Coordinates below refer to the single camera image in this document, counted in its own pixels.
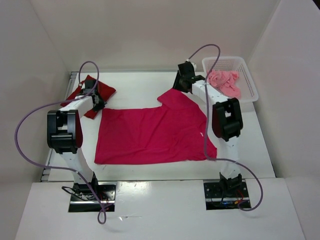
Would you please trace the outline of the dark red t shirt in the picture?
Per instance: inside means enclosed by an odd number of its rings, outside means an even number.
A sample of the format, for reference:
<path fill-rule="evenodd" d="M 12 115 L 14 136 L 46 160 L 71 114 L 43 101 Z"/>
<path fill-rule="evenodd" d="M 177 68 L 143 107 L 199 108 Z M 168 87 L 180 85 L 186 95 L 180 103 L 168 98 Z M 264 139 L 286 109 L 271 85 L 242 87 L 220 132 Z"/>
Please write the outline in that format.
<path fill-rule="evenodd" d="M 90 75 L 87 75 L 85 80 L 96 80 L 96 79 L 91 77 Z M 67 97 L 67 100 L 73 100 L 76 97 L 79 97 L 77 96 L 77 94 L 80 92 L 81 86 L 85 82 L 85 80 L 81 81 L 78 84 L 78 87 Z M 116 89 L 104 84 L 103 82 L 98 81 L 98 92 L 100 96 L 103 98 L 103 100 L 106 101 L 107 103 L 109 98 L 116 92 Z M 84 114 L 84 116 L 94 120 L 97 114 L 98 112 L 93 112 L 92 109 L 90 109 Z"/>

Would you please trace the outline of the magenta t shirt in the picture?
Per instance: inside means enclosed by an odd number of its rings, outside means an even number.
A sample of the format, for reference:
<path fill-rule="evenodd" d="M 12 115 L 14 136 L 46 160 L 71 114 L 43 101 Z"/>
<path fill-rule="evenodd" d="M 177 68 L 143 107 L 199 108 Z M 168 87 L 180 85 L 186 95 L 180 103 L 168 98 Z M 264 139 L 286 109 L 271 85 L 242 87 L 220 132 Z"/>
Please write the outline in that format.
<path fill-rule="evenodd" d="M 97 165 L 149 165 L 204 161 L 217 148 L 204 142 L 206 116 L 197 103 L 170 89 L 153 108 L 102 110 L 94 162 Z"/>

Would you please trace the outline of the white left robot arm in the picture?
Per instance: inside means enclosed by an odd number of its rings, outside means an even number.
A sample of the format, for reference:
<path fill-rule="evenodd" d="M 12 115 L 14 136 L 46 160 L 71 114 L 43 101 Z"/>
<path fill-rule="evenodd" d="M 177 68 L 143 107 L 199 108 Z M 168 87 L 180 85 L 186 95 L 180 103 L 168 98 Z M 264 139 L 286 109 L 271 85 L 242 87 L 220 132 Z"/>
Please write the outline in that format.
<path fill-rule="evenodd" d="M 47 113 L 47 144 L 65 160 L 68 168 L 74 169 L 75 189 L 94 200 L 100 194 L 100 187 L 82 151 L 81 117 L 98 113 L 106 103 L 99 93 L 99 82 L 89 75 L 77 90 L 60 109 Z"/>

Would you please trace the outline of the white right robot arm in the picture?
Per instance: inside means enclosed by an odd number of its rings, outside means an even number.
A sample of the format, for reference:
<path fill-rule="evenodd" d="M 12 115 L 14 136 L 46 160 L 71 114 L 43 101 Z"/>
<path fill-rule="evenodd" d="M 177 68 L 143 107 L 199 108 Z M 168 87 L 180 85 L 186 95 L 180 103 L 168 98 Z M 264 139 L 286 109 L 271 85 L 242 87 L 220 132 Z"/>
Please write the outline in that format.
<path fill-rule="evenodd" d="M 173 88 L 191 93 L 206 103 L 207 124 L 205 132 L 211 129 L 219 140 L 222 161 L 219 172 L 219 191 L 225 197 L 232 196 L 242 184 L 242 175 L 237 164 L 239 160 L 238 140 L 243 129 L 240 102 L 228 98 L 205 82 L 202 75 L 195 74 L 194 65 L 185 61 L 178 65 Z"/>

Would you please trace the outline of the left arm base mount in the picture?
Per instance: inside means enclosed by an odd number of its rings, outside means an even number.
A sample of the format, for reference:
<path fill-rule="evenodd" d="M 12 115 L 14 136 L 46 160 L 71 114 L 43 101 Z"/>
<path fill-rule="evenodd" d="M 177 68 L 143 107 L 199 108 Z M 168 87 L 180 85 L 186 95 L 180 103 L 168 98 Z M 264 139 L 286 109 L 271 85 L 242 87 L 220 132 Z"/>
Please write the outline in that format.
<path fill-rule="evenodd" d="M 96 186 L 96 195 L 107 213 L 115 211 L 116 182 L 100 181 Z M 75 184 L 72 187 L 63 186 L 62 189 L 70 195 L 69 213 L 100 212 L 102 208 L 97 198 L 88 189 L 80 189 Z"/>

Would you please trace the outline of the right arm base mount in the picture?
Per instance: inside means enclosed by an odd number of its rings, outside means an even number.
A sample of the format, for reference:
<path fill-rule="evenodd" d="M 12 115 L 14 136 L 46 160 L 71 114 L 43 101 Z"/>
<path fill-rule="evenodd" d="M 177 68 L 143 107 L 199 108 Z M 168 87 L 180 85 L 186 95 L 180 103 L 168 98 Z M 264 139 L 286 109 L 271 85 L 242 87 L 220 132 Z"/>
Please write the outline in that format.
<path fill-rule="evenodd" d="M 250 209 L 250 197 L 246 181 L 231 193 L 223 193 L 218 180 L 203 182 L 205 205 L 207 210 L 233 210 L 240 205 L 243 209 Z"/>

